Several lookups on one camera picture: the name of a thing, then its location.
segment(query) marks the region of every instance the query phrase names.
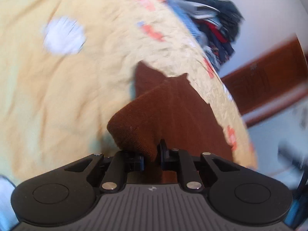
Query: brown towel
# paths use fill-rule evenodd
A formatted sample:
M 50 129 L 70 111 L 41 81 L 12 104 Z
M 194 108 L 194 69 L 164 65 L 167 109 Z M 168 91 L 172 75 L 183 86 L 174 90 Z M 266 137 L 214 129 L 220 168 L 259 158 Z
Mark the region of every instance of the brown towel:
M 175 174 L 164 173 L 154 165 L 161 139 L 168 148 L 186 149 L 191 155 L 211 152 L 232 161 L 231 147 L 213 111 L 191 87 L 187 74 L 165 77 L 139 62 L 135 73 L 137 98 L 118 111 L 107 125 L 120 149 L 144 155 L 151 180 L 175 182 Z

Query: bed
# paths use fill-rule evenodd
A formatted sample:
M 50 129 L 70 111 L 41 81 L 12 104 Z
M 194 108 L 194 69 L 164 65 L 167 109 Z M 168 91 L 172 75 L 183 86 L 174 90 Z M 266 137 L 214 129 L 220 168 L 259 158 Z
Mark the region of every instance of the bed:
M 140 60 L 167 76 L 188 73 L 233 146 L 234 161 L 256 168 L 232 97 L 162 0 L 0 4 L 0 174 L 15 184 L 94 152 L 113 155 L 118 148 L 107 122 L 134 98 L 133 74 Z M 44 45 L 46 25 L 62 17 L 83 28 L 85 42 L 78 53 L 53 54 Z

